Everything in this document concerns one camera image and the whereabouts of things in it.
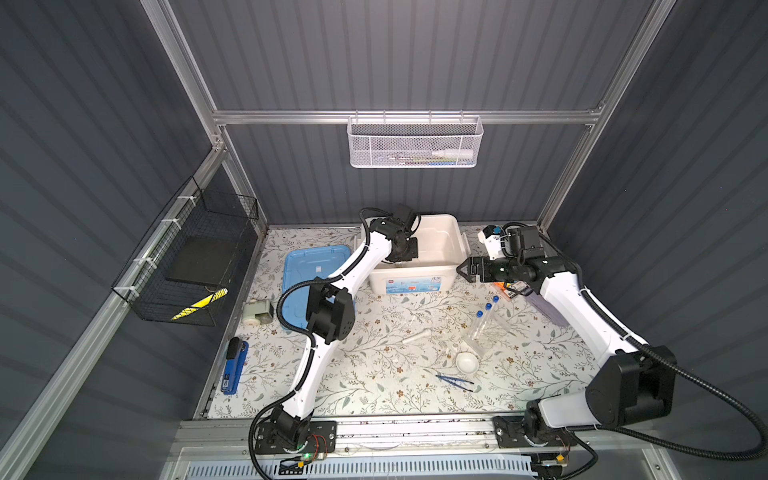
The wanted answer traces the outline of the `white plastic storage box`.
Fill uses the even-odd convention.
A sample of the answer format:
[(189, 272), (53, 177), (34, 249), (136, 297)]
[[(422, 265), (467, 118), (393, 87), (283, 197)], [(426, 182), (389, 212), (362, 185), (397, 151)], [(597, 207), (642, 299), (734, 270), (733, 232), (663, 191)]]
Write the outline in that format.
[(418, 257), (397, 264), (380, 263), (368, 277), (376, 295), (438, 293), (450, 290), (456, 268), (470, 255), (466, 235), (449, 214), (423, 215), (415, 232)]

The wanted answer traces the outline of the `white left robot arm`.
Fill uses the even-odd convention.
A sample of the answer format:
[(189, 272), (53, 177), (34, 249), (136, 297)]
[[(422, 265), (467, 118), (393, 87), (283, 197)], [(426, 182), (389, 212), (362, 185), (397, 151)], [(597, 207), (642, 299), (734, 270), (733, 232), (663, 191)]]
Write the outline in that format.
[[(355, 324), (355, 296), (379, 264), (409, 262), (418, 257), (415, 231), (420, 215), (398, 205), (392, 212), (373, 207), (359, 211), (363, 240), (351, 256), (330, 276), (301, 281), (278, 299), (277, 319), (285, 329), (306, 337), (306, 343), (289, 392), (266, 406), (257, 416), (268, 415), (268, 426), (290, 449), (309, 437), (316, 394), (336, 348)], [(299, 291), (307, 294), (304, 327), (289, 323), (283, 315), (288, 298)]]

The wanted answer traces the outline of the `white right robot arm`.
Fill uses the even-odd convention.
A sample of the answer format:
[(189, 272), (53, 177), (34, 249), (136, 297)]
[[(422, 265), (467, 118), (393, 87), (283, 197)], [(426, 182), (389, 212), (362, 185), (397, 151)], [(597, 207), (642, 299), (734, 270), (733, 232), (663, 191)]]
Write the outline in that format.
[(574, 329), (598, 366), (583, 390), (529, 402), (522, 423), (529, 442), (542, 444), (557, 430), (615, 429), (670, 414), (674, 355), (665, 347), (643, 352), (644, 341), (592, 296), (574, 260), (521, 222), (488, 225), (478, 239), (485, 255), (468, 257), (457, 273), (469, 282), (525, 283)]

